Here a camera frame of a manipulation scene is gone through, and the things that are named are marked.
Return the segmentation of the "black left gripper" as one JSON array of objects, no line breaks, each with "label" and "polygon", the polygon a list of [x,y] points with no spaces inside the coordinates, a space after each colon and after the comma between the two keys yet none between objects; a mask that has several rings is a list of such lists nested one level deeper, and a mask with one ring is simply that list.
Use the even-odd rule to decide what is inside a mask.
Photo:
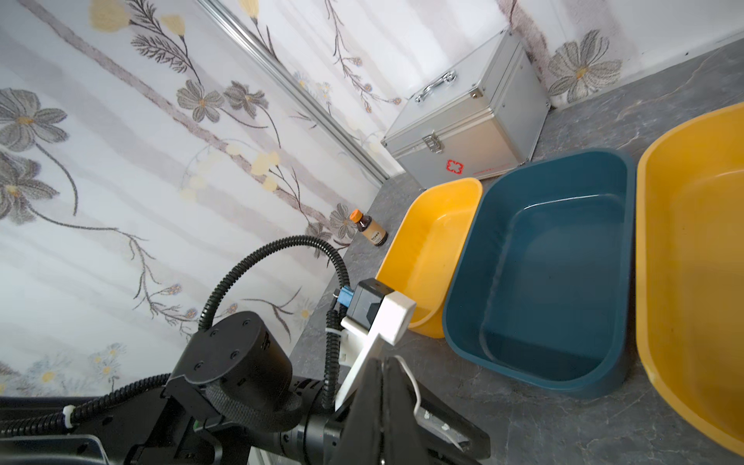
[{"label": "black left gripper", "polygon": [[301,401],[300,422],[278,434],[278,454],[300,464],[415,465],[427,464],[429,456],[433,464],[481,464],[491,457],[484,430],[426,386],[418,391],[414,416],[409,383],[395,358],[372,360],[360,388],[336,411],[323,406],[321,380],[294,377],[290,393]]}]

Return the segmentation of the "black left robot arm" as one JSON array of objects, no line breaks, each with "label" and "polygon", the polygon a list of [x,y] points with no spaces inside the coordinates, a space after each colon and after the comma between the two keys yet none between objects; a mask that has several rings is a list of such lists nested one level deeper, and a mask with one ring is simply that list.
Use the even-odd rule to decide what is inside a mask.
[{"label": "black left robot arm", "polygon": [[[320,380],[298,377],[262,318],[216,319],[251,267],[284,249],[327,255],[339,281],[327,310]],[[1,405],[5,464],[245,464],[261,450],[301,464],[478,464],[486,432],[384,356],[416,304],[376,279],[352,286],[325,240],[289,236],[239,262],[207,300],[199,328],[169,374],[96,398]]]}]

